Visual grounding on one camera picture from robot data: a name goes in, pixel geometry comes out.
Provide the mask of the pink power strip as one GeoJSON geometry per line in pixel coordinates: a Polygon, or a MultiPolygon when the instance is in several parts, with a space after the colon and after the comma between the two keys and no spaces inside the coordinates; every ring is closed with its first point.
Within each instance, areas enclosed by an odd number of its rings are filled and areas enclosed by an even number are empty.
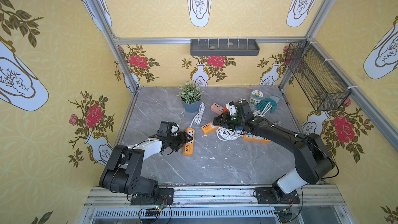
{"type": "Polygon", "coordinates": [[[221,115],[221,114],[224,113],[224,106],[221,106],[221,105],[219,105],[219,104],[217,104],[217,103],[214,103],[214,104],[211,106],[211,110],[212,110],[214,113],[216,113],[216,114],[218,114],[218,115],[221,115]]]}

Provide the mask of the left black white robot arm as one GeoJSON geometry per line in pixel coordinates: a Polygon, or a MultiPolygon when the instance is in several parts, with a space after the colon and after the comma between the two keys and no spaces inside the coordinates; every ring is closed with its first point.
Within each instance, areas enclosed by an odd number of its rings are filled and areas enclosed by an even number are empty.
{"type": "Polygon", "coordinates": [[[193,136],[179,131],[175,134],[152,135],[131,147],[118,145],[111,153],[99,179],[99,186],[113,193],[156,198],[159,194],[159,183],[142,176],[144,161],[167,148],[177,152],[193,140],[193,136]]]}

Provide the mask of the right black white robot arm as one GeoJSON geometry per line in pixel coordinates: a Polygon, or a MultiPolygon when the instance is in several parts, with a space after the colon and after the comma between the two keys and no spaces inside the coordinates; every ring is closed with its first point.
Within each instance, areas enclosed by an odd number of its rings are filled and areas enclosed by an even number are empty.
{"type": "Polygon", "coordinates": [[[231,116],[223,113],[214,118],[212,124],[231,130],[242,128],[247,133],[270,140],[293,153],[294,169],[273,182],[271,187],[277,202],[284,201],[292,192],[305,185],[316,184],[337,167],[320,136],[314,133],[296,133],[253,114],[231,116]]]}

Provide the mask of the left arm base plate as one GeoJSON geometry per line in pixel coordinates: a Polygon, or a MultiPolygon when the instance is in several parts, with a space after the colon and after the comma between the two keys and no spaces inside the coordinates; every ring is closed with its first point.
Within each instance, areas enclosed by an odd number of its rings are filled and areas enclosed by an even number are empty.
{"type": "Polygon", "coordinates": [[[149,195],[134,194],[131,205],[171,205],[174,199],[174,188],[159,188],[149,195]]]}

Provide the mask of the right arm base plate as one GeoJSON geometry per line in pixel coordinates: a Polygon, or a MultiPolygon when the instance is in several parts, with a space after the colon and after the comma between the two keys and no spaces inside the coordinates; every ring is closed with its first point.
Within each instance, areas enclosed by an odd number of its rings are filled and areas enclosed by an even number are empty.
{"type": "Polygon", "coordinates": [[[297,191],[289,194],[272,187],[255,188],[255,198],[259,204],[299,204],[301,203],[297,191]]]}

